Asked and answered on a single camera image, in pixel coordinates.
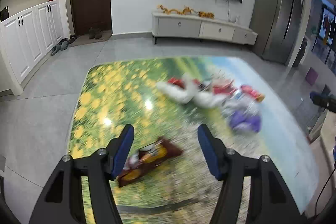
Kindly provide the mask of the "blue gloved right hand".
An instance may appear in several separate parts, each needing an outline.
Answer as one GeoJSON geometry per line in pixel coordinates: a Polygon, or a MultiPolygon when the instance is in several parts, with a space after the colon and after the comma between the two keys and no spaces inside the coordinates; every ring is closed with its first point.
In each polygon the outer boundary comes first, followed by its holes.
{"type": "Polygon", "coordinates": [[[315,96],[319,96],[319,93],[318,92],[310,92],[309,96],[310,96],[310,99],[312,100],[315,96]]]}

